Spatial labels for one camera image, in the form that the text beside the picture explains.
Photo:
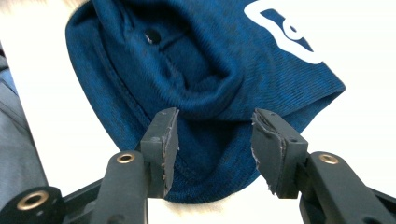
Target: white surface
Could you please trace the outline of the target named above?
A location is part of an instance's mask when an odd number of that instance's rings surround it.
[[[386,0],[276,4],[347,88],[303,132],[309,151],[343,157],[367,186],[396,197],[396,6]],[[77,5],[56,0],[0,4],[0,39],[49,183],[63,195],[101,178],[117,152],[68,59],[64,26]],[[210,204],[149,200],[149,220],[302,223],[298,201],[278,200],[262,178]]]

